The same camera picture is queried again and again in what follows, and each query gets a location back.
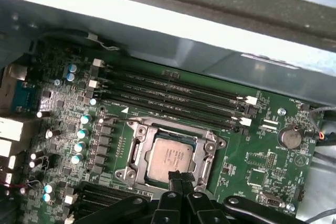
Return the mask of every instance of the cpu socket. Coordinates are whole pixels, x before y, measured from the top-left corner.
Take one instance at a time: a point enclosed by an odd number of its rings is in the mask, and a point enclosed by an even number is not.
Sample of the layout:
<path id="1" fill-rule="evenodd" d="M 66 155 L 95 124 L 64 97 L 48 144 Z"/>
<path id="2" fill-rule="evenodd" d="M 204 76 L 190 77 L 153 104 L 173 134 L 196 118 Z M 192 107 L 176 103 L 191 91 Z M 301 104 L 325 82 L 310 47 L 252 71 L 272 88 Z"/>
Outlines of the cpu socket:
<path id="1" fill-rule="evenodd" d="M 151 117 L 130 118 L 134 130 L 125 169 L 115 177 L 130 188 L 162 193 L 168 172 L 190 172 L 194 189 L 204 191 L 216 150 L 225 141 L 211 131 Z"/>

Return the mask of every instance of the motherboard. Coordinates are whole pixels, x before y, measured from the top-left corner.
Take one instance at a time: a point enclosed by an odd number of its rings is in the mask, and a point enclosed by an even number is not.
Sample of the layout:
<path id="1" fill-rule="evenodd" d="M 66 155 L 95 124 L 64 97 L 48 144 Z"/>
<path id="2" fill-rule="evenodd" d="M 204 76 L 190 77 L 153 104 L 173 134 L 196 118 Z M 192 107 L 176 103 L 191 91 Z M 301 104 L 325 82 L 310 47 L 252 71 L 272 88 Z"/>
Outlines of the motherboard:
<path id="1" fill-rule="evenodd" d="M 218 202 L 237 195 L 295 216 L 317 140 L 311 104 L 118 50 L 44 41 L 31 60 L 12 104 L 40 122 L 19 223 L 159 198 L 176 170 Z"/>

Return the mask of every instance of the warning symbol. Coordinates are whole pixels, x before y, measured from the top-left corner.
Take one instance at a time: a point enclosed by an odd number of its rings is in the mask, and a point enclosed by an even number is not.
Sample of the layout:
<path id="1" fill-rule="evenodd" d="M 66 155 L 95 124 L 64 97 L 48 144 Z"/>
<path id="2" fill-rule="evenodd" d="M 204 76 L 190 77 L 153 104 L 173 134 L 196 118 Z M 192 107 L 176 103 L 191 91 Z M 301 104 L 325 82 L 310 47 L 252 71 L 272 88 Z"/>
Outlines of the warning symbol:
<path id="1" fill-rule="evenodd" d="M 303 155 L 297 155 L 294 159 L 294 162 L 297 166 L 303 166 L 307 162 L 307 158 Z"/>

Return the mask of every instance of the white connector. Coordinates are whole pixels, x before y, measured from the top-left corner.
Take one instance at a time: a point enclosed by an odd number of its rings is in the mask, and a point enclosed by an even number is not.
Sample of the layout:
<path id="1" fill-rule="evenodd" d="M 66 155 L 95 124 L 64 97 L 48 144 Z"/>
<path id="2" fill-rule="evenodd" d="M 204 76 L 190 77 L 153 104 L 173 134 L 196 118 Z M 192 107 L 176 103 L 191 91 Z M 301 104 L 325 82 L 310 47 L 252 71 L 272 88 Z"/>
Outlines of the white connector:
<path id="1" fill-rule="evenodd" d="M 258 99 L 256 97 L 247 96 L 245 102 L 252 105 L 257 105 Z"/>
<path id="2" fill-rule="evenodd" d="M 100 60 L 100 59 L 94 59 L 92 65 L 96 66 L 96 67 L 99 67 L 99 68 L 103 68 L 103 67 L 105 67 L 105 62 L 103 60 Z"/>
<path id="3" fill-rule="evenodd" d="M 251 126 L 252 120 L 250 118 L 239 118 L 239 123 L 244 126 Z"/>
<path id="4" fill-rule="evenodd" d="M 64 198 L 64 203 L 72 205 L 73 203 L 75 203 L 75 201 L 77 200 L 78 195 L 66 195 Z"/>
<path id="5" fill-rule="evenodd" d="M 72 224 L 75 221 L 75 216 L 74 215 L 70 215 L 70 217 L 66 218 L 64 221 L 64 224 Z"/>
<path id="6" fill-rule="evenodd" d="M 89 87 L 94 88 L 94 89 L 98 88 L 99 87 L 99 81 L 90 80 L 89 81 Z"/>

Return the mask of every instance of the screw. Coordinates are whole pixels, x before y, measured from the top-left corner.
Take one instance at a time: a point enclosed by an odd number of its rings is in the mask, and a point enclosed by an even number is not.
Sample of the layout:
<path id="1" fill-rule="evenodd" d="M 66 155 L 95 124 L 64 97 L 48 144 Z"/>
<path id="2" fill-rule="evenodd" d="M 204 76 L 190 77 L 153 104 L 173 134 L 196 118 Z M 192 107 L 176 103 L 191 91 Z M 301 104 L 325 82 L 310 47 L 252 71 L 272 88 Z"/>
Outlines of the screw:
<path id="1" fill-rule="evenodd" d="M 287 204 L 286 209 L 290 212 L 295 211 L 295 206 L 292 203 Z"/>
<path id="2" fill-rule="evenodd" d="M 236 198 L 231 198 L 231 199 L 229 199 L 229 202 L 230 202 L 231 204 L 238 204 L 238 203 L 239 203 L 239 200 L 236 199 Z"/>
<path id="3" fill-rule="evenodd" d="M 19 20 L 19 15 L 17 13 L 12 14 L 12 20 L 18 21 Z"/>
<path id="4" fill-rule="evenodd" d="M 222 148 L 226 147 L 226 142 L 225 141 L 220 141 L 219 146 Z"/>
<path id="5" fill-rule="evenodd" d="M 38 26 L 33 22 L 31 22 L 28 26 L 34 29 L 38 28 Z"/>
<path id="6" fill-rule="evenodd" d="M 127 176 L 129 177 L 129 178 L 134 178 L 135 177 L 135 172 L 134 171 L 129 171 L 128 173 L 127 173 Z"/>
<path id="7" fill-rule="evenodd" d="M 207 144 L 206 146 L 205 146 L 205 149 L 207 150 L 207 151 L 212 151 L 213 149 L 215 148 L 215 146 L 213 145 L 213 144 Z"/>
<path id="8" fill-rule="evenodd" d="M 138 204 L 140 204 L 141 202 L 142 202 L 142 199 L 140 199 L 140 198 L 136 198 L 136 199 L 133 201 L 133 204 L 138 205 Z"/>
<path id="9" fill-rule="evenodd" d="M 14 25 L 14 26 L 12 26 L 12 28 L 14 29 L 14 30 L 19 30 L 20 29 L 20 26 L 19 25 Z"/>
<path id="10" fill-rule="evenodd" d="M 168 194 L 168 198 L 175 198 L 176 197 L 176 193 L 169 193 Z"/>
<path id="11" fill-rule="evenodd" d="M 279 116 L 284 116 L 287 114 L 287 111 L 284 108 L 279 108 L 278 109 L 278 115 Z"/>
<path id="12" fill-rule="evenodd" d="M 60 86 L 60 85 L 61 85 L 61 81 L 60 81 L 59 79 L 56 79 L 56 80 L 54 81 L 54 85 L 55 85 L 55 86 Z"/>
<path id="13" fill-rule="evenodd" d="M 198 198 L 201 198 L 202 194 L 201 193 L 194 193 L 193 194 L 193 197 L 198 199 Z"/>

